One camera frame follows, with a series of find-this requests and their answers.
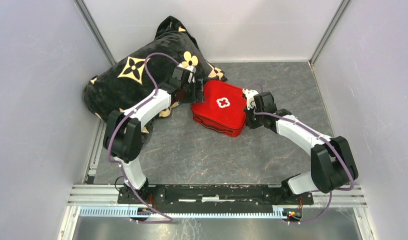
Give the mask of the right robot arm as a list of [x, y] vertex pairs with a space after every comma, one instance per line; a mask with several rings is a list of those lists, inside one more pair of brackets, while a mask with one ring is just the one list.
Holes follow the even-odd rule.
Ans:
[[286, 109], [278, 109], [270, 92], [243, 89], [244, 112], [250, 129], [265, 127], [283, 136], [310, 156], [311, 169], [281, 183], [280, 196], [287, 204], [295, 203], [303, 193], [333, 190], [350, 191], [358, 178], [358, 170], [349, 145], [342, 136], [322, 134]]

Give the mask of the black pillow with gold flowers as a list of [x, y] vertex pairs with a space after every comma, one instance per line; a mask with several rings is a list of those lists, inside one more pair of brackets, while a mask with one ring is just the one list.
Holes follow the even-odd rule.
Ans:
[[104, 122], [113, 110], [126, 110], [172, 76], [176, 66], [195, 67], [195, 77], [227, 81], [224, 71], [209, 63], [196, 39], [177, 18], [168, 16], [152, 42], [123, 58], [107, 71], [93, 76], [82, 92], [87, 109]]

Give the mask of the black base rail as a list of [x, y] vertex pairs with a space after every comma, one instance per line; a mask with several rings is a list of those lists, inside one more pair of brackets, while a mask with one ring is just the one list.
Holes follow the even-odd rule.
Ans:
[[168, 214], [265, 214], [273, 207], [312, 205], [313, 195], [286, 193], [268, 184], [156, 184], [138, 194], [159, 212]]

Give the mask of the red medicine kit case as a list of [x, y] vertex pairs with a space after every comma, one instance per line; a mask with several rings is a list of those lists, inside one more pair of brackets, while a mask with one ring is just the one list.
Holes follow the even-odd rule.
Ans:
[[191, 107], [193, 120], [205, 128], [237, 137], [246, 121], [246, 99], [240, 87], [212, 79], [203, 88], [205, 101]]

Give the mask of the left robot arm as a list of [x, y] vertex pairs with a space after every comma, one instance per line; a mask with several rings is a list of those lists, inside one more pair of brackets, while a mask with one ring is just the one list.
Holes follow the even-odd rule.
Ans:
[[127, 110], [114, 110], [107, 120], [103, 147], [107, 159], [121, 170], [124, 185], [137, 204], [148, 200], [149, 181], [137, 159], [144, 142], [142, 129], [173, 103], [204, 102], [204, 80], [196, 77], [194, 67], [176, 66], [173, 74], [159, 84], [145, 99]]

